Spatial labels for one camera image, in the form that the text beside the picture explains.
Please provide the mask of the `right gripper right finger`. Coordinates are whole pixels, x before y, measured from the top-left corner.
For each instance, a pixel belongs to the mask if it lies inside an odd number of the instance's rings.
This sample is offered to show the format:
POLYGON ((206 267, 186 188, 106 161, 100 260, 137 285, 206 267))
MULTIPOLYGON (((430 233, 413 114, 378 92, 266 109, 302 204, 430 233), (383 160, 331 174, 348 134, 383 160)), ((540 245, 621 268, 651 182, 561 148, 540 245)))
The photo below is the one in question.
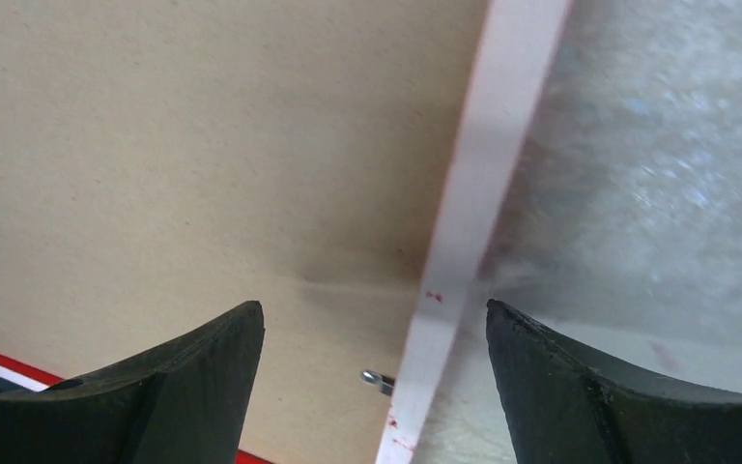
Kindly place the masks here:
POLYGON ((500 404, 521 463, 742 463, 742 393, 672 378, 487 303, 500 404))

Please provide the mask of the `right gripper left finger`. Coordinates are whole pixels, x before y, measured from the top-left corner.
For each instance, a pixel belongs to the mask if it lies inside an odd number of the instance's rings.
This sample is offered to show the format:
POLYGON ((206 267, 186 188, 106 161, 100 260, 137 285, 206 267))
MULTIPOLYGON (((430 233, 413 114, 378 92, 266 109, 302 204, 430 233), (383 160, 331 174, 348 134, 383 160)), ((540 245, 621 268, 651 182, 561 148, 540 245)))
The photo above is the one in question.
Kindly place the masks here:
POLYGON ((265 334, 248 301, 50 388, 0 393, 0 463, 232 463, 265 334))

